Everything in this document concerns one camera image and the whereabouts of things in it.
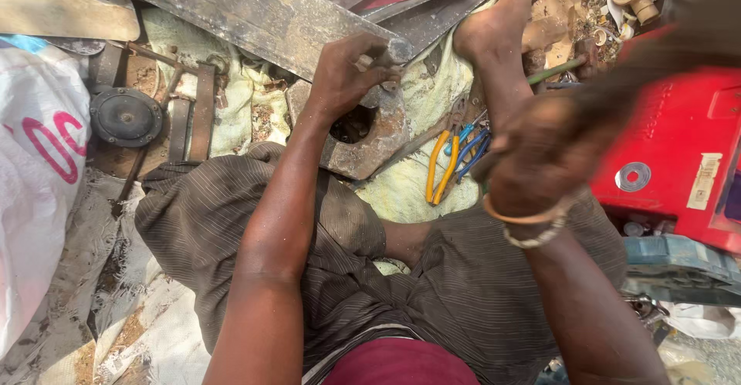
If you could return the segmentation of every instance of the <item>white plastic bag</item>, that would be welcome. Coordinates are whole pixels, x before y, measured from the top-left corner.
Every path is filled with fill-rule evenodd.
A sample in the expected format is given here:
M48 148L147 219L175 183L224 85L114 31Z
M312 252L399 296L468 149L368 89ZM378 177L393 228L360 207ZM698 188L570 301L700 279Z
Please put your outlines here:
M79 64L38 38L0 37L0 358L51 282L84 172L90 96Z

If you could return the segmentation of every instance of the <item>yellow-handled pliers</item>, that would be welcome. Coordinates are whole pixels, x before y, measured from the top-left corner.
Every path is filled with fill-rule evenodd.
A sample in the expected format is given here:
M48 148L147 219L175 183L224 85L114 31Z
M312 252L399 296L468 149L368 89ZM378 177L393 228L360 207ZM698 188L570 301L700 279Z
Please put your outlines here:
M445 191L445 186L448 185L450 175L452 175L453 172L456 170L456 162L458 161L458 147L460 144L458 135L461 130L461 123L463 122L465 110L465 99L460 99L455 102L455 104L453 105L453 111L451 112L452 114L450 115L450 119L448 120L448 127L440 134L440 137L437 139L437 144L435 144L435 148L432 150L432 154L430 155L430 165L429 170L427 171L427 186L425 187L425 200L427 200L428 203L432 203L434 206L440 204L442 192ZM440 181L440 184L437 185L437 190L433 195L433 187L435 186L435 167L437 166L437 155L440 153L440 150L450 137L453 138L453 149L450 153L450 162L448 163L448 168L445 169L445 174L443 174L442 180Z

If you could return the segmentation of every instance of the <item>barcode label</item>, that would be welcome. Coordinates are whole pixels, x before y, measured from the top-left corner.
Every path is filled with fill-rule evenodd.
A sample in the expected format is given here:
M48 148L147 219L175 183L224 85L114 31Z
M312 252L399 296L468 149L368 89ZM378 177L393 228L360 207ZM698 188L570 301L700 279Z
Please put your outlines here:
M695 182L692 184L690 199L687 201L688 209L705 210L708 208L710 194L713 191L715 175L718 173L718 165L723 154L702 154Z

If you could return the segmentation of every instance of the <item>hammer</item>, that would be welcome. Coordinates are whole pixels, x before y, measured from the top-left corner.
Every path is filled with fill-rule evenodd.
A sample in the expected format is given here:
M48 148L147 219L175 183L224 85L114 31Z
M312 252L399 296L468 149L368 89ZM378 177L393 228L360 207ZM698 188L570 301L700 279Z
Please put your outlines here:
M580 79L589 79L597 75L597 43L593 38L580 39L574 46L574 58L564 62L560 66L555 66L528 77L528 84L540 83L544 79L561 74L568 70L576 68L577 77Z

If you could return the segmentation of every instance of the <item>hand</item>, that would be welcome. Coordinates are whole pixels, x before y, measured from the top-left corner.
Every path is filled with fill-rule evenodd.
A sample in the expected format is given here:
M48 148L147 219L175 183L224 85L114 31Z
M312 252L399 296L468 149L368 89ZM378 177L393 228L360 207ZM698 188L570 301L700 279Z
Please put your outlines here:
M384 81L400 81L390 68L375 66L360 72L355 66L361 55L376 58L386 51L388 41L360 32L329 42L321 49L305 109L333 123L355 108L371 87Z
M494 210L513 218L550 210L589 181L630 114L630 108L586 111L564 91L530 99L491 146L501 152L489 172Z

